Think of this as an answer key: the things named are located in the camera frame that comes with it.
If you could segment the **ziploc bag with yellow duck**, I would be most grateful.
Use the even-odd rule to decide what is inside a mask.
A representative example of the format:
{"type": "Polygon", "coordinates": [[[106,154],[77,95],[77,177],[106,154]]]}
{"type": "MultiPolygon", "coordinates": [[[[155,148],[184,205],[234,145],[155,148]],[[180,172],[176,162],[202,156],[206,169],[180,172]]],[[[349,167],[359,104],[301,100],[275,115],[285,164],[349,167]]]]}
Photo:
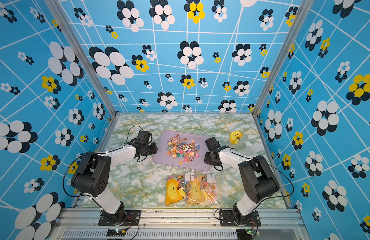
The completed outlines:
{"type": "Polygon", "coordinates": [[[251,148],[253,144],[241,131],[233,131],[230,133],[230,146],[242,150],[251,148]]]}

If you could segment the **pile of colourful candies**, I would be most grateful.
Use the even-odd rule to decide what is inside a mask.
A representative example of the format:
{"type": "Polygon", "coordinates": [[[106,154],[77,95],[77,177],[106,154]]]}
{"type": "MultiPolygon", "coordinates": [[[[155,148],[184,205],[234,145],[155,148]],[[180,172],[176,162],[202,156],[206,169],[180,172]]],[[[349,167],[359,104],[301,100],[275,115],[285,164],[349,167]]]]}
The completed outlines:
{"type": "Polygon", "coordinates": [[[200,157],[200,145],[195,140],[188,141],[188,138],[177,134],[168,140],[166,154],[183,165],[200,157]]]}

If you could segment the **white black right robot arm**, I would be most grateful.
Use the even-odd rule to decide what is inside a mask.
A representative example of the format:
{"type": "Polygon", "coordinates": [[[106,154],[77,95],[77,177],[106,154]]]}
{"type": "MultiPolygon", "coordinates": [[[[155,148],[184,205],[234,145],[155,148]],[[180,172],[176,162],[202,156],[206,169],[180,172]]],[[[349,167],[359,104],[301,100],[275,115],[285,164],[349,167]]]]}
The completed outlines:
{"type": "Polygon", "coordinates": [[[228,146],[221,146],[216,138],[205,141],[208,151],[204,162],[224,169],[224,164],[239,170],[245,194],[234,204],[232,217],[235,224],[245,226],[257,219],[256,208],[280,190],[280,185],[271,165],[259,155],[247,157],[228,146]]]}

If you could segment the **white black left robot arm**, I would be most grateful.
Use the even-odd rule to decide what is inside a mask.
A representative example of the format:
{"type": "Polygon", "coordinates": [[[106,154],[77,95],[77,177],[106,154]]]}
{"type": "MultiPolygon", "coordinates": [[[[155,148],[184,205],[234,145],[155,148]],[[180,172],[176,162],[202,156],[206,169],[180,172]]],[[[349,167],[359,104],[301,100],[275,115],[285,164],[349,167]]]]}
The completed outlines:
{"type": "Polygon", "coordinates": [[[157,150],[156,143],[152,142],[152,134],[141,130],[136,138],[123,147],[103,153],[85,153],[71,179],[71,185],[84,195],[92,197],[100,206],[100,216],[105,222],[115,226],[120,226],[125,221],[133,223],[125,211],[124,203],[108,187],[110,169],[125,160],[154,155],[157,150]]]}

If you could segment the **ziploc bag of candies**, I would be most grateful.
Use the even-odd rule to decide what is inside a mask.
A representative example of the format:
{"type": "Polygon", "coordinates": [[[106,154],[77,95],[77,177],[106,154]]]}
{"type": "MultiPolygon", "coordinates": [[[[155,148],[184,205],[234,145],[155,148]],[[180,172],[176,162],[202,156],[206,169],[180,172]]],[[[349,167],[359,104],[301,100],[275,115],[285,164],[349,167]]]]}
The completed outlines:
{"type": "Polygon", "coordinates": [[[222,205],[220,175],[197,170],[166,177],[165,204],[185,202],[190,205],[219,207],[222,205]]]}

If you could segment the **lilac plastic tray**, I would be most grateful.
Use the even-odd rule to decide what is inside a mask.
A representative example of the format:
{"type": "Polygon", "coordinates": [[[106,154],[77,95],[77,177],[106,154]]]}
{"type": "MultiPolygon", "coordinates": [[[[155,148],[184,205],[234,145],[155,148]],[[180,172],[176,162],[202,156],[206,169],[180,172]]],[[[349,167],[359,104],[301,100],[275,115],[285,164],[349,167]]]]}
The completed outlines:
{"type": "Polygon", "coordinates": [[[156,164],[207,172],[212,166],[205,163],[208,136],[176,131],[163,131],[153,155],[156,164]]]}

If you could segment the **right green circuit board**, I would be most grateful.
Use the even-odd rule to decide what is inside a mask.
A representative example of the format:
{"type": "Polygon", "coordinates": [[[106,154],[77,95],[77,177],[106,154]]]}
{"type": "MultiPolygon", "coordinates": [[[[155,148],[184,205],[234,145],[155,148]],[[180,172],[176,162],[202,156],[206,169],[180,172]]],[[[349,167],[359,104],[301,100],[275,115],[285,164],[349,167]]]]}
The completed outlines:
{"type": "Polygon", "coordinates": [[[253,240],[255,236],[257,235],[257,232],[254,230],[237,230],[237,238],[238,240],[253,240]]]}

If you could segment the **green circuit board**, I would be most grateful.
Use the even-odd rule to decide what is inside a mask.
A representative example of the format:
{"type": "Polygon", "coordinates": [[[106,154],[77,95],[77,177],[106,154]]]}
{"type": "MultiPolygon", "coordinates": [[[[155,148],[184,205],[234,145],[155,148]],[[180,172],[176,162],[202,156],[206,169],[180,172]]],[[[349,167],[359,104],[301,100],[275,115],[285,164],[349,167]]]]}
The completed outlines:
{"type": "Polygon", "coordinates": [[[125,229],[108,229],[106,233],[107,238],[122,238],[126,234],[125,229]]]}
{"type": "Polygon", "coordinates": [[[253,240],[255,236],[257,235],[257,232],[254,230],[237,230],[237,238],[238,240],[253,240]]]}

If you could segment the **left green circuit board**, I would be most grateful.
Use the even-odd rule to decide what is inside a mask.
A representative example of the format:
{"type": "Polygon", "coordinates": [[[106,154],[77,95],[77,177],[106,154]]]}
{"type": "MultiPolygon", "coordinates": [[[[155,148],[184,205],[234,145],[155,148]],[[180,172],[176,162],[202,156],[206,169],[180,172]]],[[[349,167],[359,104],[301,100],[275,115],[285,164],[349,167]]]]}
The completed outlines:
{"type": "Polygon", "coordinates": [[[126,234],[125,229],[108,229],[106,233],[107,238],[122,238],[126,234]]]}

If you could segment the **aluminium corner post left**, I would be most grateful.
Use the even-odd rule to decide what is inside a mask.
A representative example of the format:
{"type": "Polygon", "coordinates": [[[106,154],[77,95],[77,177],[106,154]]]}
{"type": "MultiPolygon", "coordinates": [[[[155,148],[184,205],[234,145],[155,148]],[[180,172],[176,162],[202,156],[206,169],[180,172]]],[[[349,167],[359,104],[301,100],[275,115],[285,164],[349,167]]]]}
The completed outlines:
{"type": "Polygon", "coordinates": [[[108,95],[104,92],[103,85],[95,70],[93,69],[91,62],[86,56],[85,51],[77,38],[77,34],[74,32],[72,26],[69,24],[66,14],[64,14],[62,11],[63,8],[60,6],[58,1],[45,1],[45,3],[51,11],[52,15],[56,18],[58,24],[61,26],[62,32],[64,33],[67,41],[76,53],[79,61],[82,63],[82,67],[87,73],[87,76],[93,84],[93,87],[103,100],[103,103],[109,110],[111,116],[115,118],[117,116],[117,111],[108,95]]]}

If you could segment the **aluminium corner post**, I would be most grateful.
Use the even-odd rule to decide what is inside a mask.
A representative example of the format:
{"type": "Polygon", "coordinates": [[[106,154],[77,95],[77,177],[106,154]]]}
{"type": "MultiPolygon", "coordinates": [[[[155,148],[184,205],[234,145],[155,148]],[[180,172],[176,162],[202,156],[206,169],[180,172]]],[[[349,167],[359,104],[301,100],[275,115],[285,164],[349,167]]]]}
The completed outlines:
{"type": "Polygon", "coordinates": [[[93,69],[91,62],[86,56],[85,51],[77,38],[77,34],[74,32],[72,26],[69,24],[66,14],[64,14],[62,11],[63,8],[60,6],[58,1],[45,1],[45,3],[51,11],[52,15],[56,18],[58,24],[61,26],[62,32],[64,33],[67,41],[76,53],[79,61],[82,63],[82,67],[87,73],[87,76],[93,84],[93,87],[103,100],[103,103],[109,110],[111,116],[115,118],[117,116],[117,111],[108,95],[104,92],[103,85],[95,70],[93,69]]]}
{"type": "Polygon", "coordinates": [[[277,78],[277,75],[279,71],[281,70],[281,67],[283,66],[287,53],[294,43],[298,33],[301,30],[302,25],[304,24],[306,17],[309,13],[310,8],[312,7],[314,3],[314,0],[305,0],[302,1],[302,4],[300,5],[298,9],[297,18],[294,21],[293,25],[290,27],[290,30],[285,38],[284,43],[282,44],[282,47],[277,55],[277,58],[274,62],[274,65],[271,68],[270,76],[268,77],[267,81],[264,84],[264,87],[259,95],[259,98],[256,102],[255,109],[253,111],[253,116],[256,117],[257,114],[260,112],[266,98],[269,92],[270,87],[274,83],[274,81],[277,78]]]}

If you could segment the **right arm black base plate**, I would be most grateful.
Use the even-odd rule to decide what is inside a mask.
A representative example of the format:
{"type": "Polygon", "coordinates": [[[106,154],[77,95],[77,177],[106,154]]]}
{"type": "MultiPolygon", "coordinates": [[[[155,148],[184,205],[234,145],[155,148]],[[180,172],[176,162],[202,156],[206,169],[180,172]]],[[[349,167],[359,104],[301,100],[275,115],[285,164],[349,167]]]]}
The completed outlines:
{"type": "Polygon", "coordinates": [[[238,210],[219,210],[217,220],[222,227],[260,227],[262,225],[259,212],[243,216],[238,210]]]}

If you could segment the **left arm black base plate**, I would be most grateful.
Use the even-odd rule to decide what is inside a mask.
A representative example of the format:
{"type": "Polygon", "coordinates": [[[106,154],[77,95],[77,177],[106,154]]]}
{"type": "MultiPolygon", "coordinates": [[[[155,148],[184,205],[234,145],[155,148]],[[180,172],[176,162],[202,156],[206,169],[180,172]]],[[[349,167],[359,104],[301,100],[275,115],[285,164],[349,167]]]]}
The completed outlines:
{"type": "Polygon", "coordinates": [[[141,210],[124,210],[123,212],[111,215],[104,211],[100,212],[99,226],[137,226],[141,217],[141,210]]]}

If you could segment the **aluminium front rail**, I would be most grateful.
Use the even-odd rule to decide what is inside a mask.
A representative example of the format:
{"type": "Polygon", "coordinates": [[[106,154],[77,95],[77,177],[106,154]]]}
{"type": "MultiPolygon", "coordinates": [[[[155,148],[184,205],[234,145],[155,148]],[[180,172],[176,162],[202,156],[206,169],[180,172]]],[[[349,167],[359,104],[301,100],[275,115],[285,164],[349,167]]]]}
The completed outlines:
{"type": "Polygon", "coordinates": [[[143,209],[137,226],[99,226],[99,210],[68,209],[53,229],[52,240],[238,240],[237,230],[254,230],[253,240],[309,240],[297,210],[260,209],[260,227],[222,227],[215,209],[143,209]],[[125,229],[120,238],[107,238],[108,229],[125,229]]]}

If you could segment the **aluminium corner post right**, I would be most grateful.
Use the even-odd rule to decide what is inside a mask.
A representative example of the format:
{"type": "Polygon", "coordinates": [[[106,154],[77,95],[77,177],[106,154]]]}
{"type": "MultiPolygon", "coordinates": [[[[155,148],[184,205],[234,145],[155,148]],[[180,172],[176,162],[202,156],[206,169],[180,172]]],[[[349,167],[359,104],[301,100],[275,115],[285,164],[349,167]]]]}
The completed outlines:
{"type": "Polygon", "coordinates": [[[270,87],[274,83],[274,81],[277,78],[277,75],[279,71],[281,70],[281,67],[283,66],[287,53],[294,43],[298,33],[301,30],[302,25],[304,24],[306,17],[309,13],[310,8],[312,7],[314,3],[314,0],[305,0],[302,1],[302,4],[300,5],[298,9],[297,18],[294,21],[293,25],[290,27],[290,30],[285,38],[284,43],[282,44],[282,47],[277,55],[277,58],[274,62],[274,65],[271,68],[270,76],[268,77],[267,81],[264,84],[264,87],[259,95],[259,98],[256,102],[255,109],[253,111],[253,116],[256,117],[257,114],[260,112],[266,98],[269,92],[270,87]]]}

